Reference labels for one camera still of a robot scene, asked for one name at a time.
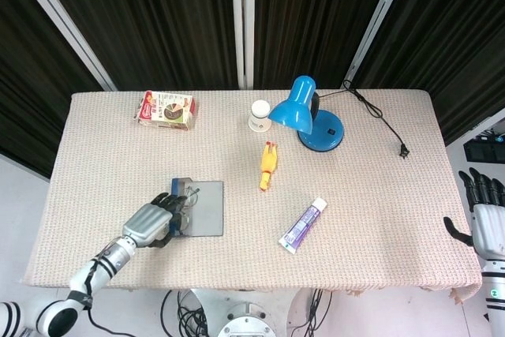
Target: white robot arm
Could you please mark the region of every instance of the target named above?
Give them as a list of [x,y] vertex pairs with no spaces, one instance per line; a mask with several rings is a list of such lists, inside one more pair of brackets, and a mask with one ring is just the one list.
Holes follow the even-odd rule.
[[459,232],[448,217],[443,222],[453,238],[472,246],[486,261],[482,268],[482,286],[488,319],[493,337],[502,337],[505,331],[505,187],[473,168],[469,171],[473,178],[463,171],[459,171],[459,176],[466,187],[472,235]]
[[142,206],[123,226],[122,236],[110,242],[70,280],[66,300],[0,303],[0,335],[27,336],[37,331],[46,337],[65,335],[83,309],[92,307],[93,295],[114,278],[144,247],[162,248],[181,228],[186,197],[160,193]]

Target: power cord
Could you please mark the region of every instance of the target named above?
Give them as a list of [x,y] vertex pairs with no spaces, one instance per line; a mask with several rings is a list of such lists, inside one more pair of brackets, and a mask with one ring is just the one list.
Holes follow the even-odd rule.
[[314,332],[320,328],[320,326],[323,324],[324,319],[326,318],[326,315],[328,314],[328,311],[330,310],[330,305],[331,305],[331,299],[333,298],[333,293],[330,292],[330,299],[328,300],[328,304],[326,307],[326,311],[324,311],[323,318],[319,323],[317,323],[317,309],[319,308],[319,304],[321,302],[321,298],[323,297],[323,290],[314,290],[314,293],[312,294],[312,300],[310,301],[310,308],[309,308],[309,317],[307,318],[307,322],[303,325],[299,325],[291,331],[291,337],[293,337],[293,334],[296,330],[301,329],[303,327],[307,327],[305,329],[305,334],[303,334],[304,337],[314,337]]
[[165,297],[163,298],[163,301],[161,302],[161,309],[159,310],[159,321],[161,322],[161,328],[163,329],[163,331],[165,332],[165,334],[168,337],[173,337],[173,336],[166,329],[165,320],[163,319],[163,311],[165,310],[166,300],[168,299],[168,297],[170,296],[171,293],[172,293],[172,290],[170,290],[166,293]]
[[[168,337],[173,337],[166,329],[165,320],[163,319],[163,310],[165,309],[166,300],[170,296],[172,291],[168,291],[163,298],[161,303],[161,309],[159,312],[159,319],[161,321],[161,326],[165,335]],[[205,318],[205,313],[203,307],[198,309],[188,309],[182,304],[185,297],[188,296],[189,292],[186,293],[181,298],[181,291],[177,294],[177,316],[179,320],[179,335],[181,337],[208,337],[207,329],[207,319]]]
[[343,82],[342,82],[342,86],[345,88],[345,90],[340,90],[340,91],[335,91],[335,92],[331,92],[329,94],[326,94],[326,95],[321,95],[319,98],[325,98],[327,96],[330,96],[330,95],[335,95],[335,94],[340,94],[342,92],[350,92],[351,94],[353,94],[354,96],[356,96],[356,98],[362,102],[367,111],[374,117],[374,118],[379,118],[381,119],[384,124],[387,125],[387,127],[391,130],[391,132],[393,132],[395,134],[395,136],[399,139],[400,141],[400,157],[402,157],[403,159],[405,159],[410,151],[409,149],[407,149],[405,143],[403,142],[402,138],[400,137],[400,135],[393,129],[393,127],[391,125],[389,125],[389,123],[386,121],[386,119],[384,118],[383,116],[383,112],[380,108],[378,108],[377,106],[371,104],[362,94],[360,94],[358,92],[358,90],[356,88],[351,88],[350,85],[352,84],[351,81],[348,81],[347,79],[345,79]]
[[93,320],[93,316],[92,316],[92,310],[91,309],[88,309],[88,318],[89,318],[89,322],[92,323],[92,325],[95,327],[95,328],[98,328],[102,331],[106,331],[107,333],[109,333],[110,335],[124,335],[126,337],[136,337],[135,335],[130,335],[129,333],[120,333],[118,331],[111,331],[110,329],[107,329],[105,327],[103,327],[102,325],[98,325],[94,320]]

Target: lamp neck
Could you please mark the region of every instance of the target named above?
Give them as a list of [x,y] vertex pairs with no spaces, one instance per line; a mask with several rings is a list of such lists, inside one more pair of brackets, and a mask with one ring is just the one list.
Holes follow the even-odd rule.
[[312,101],[310,104],[310,114],[312,115],[312,120],[316,120],[317,112],[319,111],[319,94],[314,92],[312,95]]

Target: rubber chicken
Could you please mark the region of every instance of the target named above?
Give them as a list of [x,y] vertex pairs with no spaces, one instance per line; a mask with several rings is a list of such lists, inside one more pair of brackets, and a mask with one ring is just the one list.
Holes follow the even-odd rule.
[[277,167],[277,144],[267,141],[261,157],[260,189],[266,191],[270,187],[270,177]]

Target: robot finger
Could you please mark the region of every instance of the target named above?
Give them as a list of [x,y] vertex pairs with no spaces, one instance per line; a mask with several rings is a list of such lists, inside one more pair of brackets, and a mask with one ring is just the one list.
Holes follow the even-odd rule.
[[491,204],[499,205],[499,182],[496,179],[489,180],[489,200]]
[[477,188],[479,189],[479,195],[481,195],[481,203],[490,204],[489,191],[491,189],[491,179],[486,175],[481,174],[479,180],[477,181]]
[[468,199],[468,204],[470,206],[470,211],[473,212],[473,206],[481,202],[479,197],[479,192],[475,186],[475,182],[472,178],[464,171],[459,171],[459,177],[463,180],[466,188],[466,199]]
[[164,198],[166,195],[168,195],[168,193],[160,193],[157,197],[155,197],[155,198],[152,200],[151,204],[153,204],[153,205],[158,205],[158,203],[159,203],[161,200],[163,200],[163,198]]
[[498,194],[498,205],[505,207],[505,186],[498,179],[493,179],[491,182]]
[[488,183],[486,181],[485,175],[481,175],[477,170],[475,170],[473,167],[469,169],[469,172],[473,176],[473,180],[475,181],[475,186],[477,187],[477,191],[479,194],[479,203],[482,204],[489,204],[489,188],[488,188]]
[[444,217],[443,224],[445,225],[445,229],[447,229],[447,232],[449,232],[452,238],[455,238],[456,240],[461,241],[468,246],[473,246],[472,237],[457,230],[450,217]]
[[165,199],[161,200],[158,204],[158,207],[165,208],[169,207],[170,203],[177,199],[177,195],[169,195]]
[[187,196],[181,196],[181,197],[178,197],[178,198],[177,198],[177,202],[178,202],[179,204],[184,204],[187,200],[188,200],[188,197],[187,197]]

